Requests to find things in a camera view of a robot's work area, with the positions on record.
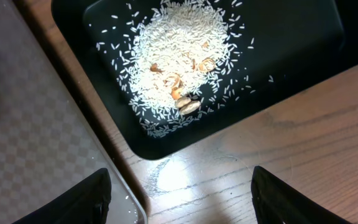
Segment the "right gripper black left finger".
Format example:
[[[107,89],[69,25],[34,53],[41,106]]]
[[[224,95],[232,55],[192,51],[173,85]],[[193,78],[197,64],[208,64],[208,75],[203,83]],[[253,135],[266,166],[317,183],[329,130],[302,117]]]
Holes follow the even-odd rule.
[[[100,168],[14,224],[105,224],[111,202],[111,188],[108,170]]]

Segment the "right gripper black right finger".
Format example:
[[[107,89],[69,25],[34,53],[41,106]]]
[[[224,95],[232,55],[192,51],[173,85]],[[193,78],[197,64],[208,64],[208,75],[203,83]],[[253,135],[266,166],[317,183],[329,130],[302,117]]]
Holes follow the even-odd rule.
[[[261,166],[254,167],[251,193],[258,224],[350,224]]]

